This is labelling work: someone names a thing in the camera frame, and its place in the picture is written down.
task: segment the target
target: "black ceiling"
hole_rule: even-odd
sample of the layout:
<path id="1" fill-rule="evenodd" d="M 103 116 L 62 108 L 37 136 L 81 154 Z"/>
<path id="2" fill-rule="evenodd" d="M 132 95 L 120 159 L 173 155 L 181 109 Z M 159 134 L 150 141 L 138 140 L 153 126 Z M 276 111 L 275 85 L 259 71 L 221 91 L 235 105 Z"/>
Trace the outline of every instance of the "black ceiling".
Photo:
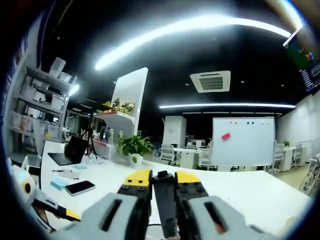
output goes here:
<path id="1" fill-rule="evenodd" d="M 288 30 L 264 1 L 118 0 L 111 5 L 104 0 L 74 0 L 63 17 L 66 4 L 57 2 L 46 32 L 42 66 L 48 70 L 55 57 L 66 60 L 64 71 L 77 75 L 84 82 L 75 98 L 88 92 L 87 97 L 91 100 L 108 101 L 117 78 L 143 67 L 149 72 L 142 108 L 149 113 L 160 113 L 159 105 L 172 104 L 296 104 L 306 94 L 299 72 L 283 48 L 286 39 L 245 26 L 164 36 L 139 47 L 106 69 L 95 70 L 99 57 L 131 38 L 203 14 L 227 14 Z M 231 71 L 229 92 L 198 93 L 190 79 L 190 74 L 225 70 Z M 164 113 L 187 111 L 221 109 L 179 109 Z M 246 111 L 279 112 L 274 109 Z"/>

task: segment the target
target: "potted plant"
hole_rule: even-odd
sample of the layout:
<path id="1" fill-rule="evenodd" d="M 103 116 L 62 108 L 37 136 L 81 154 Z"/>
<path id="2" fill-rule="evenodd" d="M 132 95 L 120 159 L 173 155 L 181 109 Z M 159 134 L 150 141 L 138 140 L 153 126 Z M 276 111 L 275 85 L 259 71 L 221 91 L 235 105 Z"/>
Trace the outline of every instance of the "potted plant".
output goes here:
<path id="1" fill-rule="evenodd" d="M 149 137 L 132 136 L 120 138 L 118 141 L 118 150 L 122 150 L 124 156 L 129 156 L 131 164 L 135 166 L 141 165 L 144 155 L 152 152 L 154 148 Z"/>
<path id="2" fill-rule="evenodd" d="M 287 148 L 290 147 L 290 142 L 289 141 L 284 141 L 283 143 L 284 143 L 285 147 L 287 147 Z"/>

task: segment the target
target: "pink sticky note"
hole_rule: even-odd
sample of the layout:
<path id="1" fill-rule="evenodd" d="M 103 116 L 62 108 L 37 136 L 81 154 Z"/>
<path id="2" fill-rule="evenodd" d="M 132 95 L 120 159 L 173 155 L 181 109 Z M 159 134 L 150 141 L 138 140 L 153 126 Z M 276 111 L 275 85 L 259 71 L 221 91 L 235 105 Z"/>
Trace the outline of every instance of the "pink sticky note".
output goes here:
<path id="1" fill-rule="evenodd" d="M 230 133 L 228 132 L 227 134 L 222 136 L 222 140 L 227 140 L 231 137 Z"/>

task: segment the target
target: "laptop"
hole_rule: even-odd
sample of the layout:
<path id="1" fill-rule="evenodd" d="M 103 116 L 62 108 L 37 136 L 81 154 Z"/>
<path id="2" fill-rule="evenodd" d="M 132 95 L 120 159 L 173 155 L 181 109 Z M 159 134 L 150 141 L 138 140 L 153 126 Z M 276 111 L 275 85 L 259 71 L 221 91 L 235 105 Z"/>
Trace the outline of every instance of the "laptop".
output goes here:
<path id="1" fill-rule="evenodd" d="M 85 154 L 87 141 L 72 136 L 64 153 L 49 152 L 48 155 L 60 166 L 79 164 Z"/>

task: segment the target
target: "smartphone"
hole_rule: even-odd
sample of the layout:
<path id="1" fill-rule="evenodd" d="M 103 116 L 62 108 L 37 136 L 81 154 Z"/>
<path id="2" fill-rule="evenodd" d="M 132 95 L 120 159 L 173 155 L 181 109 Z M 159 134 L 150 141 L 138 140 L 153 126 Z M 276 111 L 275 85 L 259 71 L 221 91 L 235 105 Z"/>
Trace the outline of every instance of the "smartphone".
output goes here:
<path id="1" fill-rule="evenodd" d="M 71 195 L 76 196 L 94 189 L 96 186 L 90 181 L 81 181 L 65 186 L 65 190 Z"/>

